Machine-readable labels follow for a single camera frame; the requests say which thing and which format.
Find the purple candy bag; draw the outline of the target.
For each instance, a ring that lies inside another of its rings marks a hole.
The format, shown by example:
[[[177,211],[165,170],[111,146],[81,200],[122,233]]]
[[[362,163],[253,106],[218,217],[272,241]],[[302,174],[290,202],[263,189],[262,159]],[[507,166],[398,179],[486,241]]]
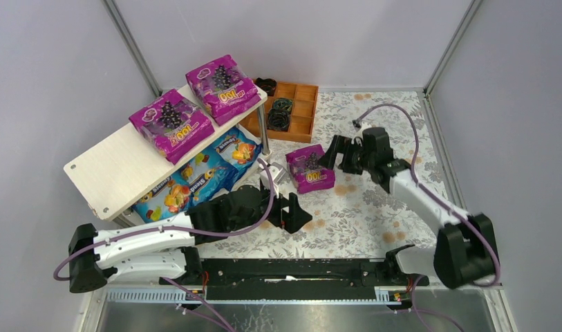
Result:
[[[136,131],[170,163],[176,164],[214,132],[202,109],[172,89],[129,116]]]
[[[231,55],[224,55],[185,74],[200,105],[223,125],[261,101],[252,79],[240,69]]]
[[[285,155],[290,177],[299,194],[334,187],[334,171],[319,164],[324,153],[321,145],[311,145]]]

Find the blue candy bag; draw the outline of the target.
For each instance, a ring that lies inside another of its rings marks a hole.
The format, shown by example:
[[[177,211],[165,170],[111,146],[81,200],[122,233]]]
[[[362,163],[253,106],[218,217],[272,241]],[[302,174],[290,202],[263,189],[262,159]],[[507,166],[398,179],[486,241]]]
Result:
[[[189,184],[191,206],[197,206],[209,201],[222,189],[230,190],[238,170],[208,147],[185,163],[178,173]]]
[[[239,174],[244,174],[261,153],[261,143],[248,138],[238,127],[232,127],[212,144],[212,148]]]
[[[132,205],[132,209],[145,223],[151,223],[186,211],[192,198],[189,183],[175,174],[144,194]]]

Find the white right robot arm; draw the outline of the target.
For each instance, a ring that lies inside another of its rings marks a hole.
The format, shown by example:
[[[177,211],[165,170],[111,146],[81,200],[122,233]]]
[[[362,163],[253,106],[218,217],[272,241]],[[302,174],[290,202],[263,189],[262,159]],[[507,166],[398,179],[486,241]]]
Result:
[[[497,276],[500,262],[491,220],[454,206],[423,185],[411,164],[395,157],[384,128],[362,129],[354,138],[333,136],[319,164],[347,174],[369,173],[375,184],[415,212],[436,236],[429,248],[407,245],[387,252],[387,277],[437,277],[447,288],[456,289]]]

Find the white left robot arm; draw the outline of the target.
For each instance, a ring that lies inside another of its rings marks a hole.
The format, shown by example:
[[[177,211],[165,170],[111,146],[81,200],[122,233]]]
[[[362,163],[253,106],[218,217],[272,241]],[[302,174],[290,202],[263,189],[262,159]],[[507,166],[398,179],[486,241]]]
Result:
[[[163,277],[203,282],[208,273],[198,245],[245,234],[260,221],[293,234],[311,220],[294,192],[284,197],[264,185],[244,185],[155,223],[109,231],[80,225],[68,249],[69,291],[88,293],[114,281]]]

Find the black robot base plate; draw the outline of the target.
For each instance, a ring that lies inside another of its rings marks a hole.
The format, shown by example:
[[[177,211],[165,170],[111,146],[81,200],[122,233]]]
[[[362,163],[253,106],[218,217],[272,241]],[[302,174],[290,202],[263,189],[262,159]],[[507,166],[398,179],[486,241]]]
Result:
[[[416,274],[404,274],[383,259],[204,259],[174,279],[181,286],[207,289],[297,289],[329,293],[341,288],[376,287],[398,300]]]

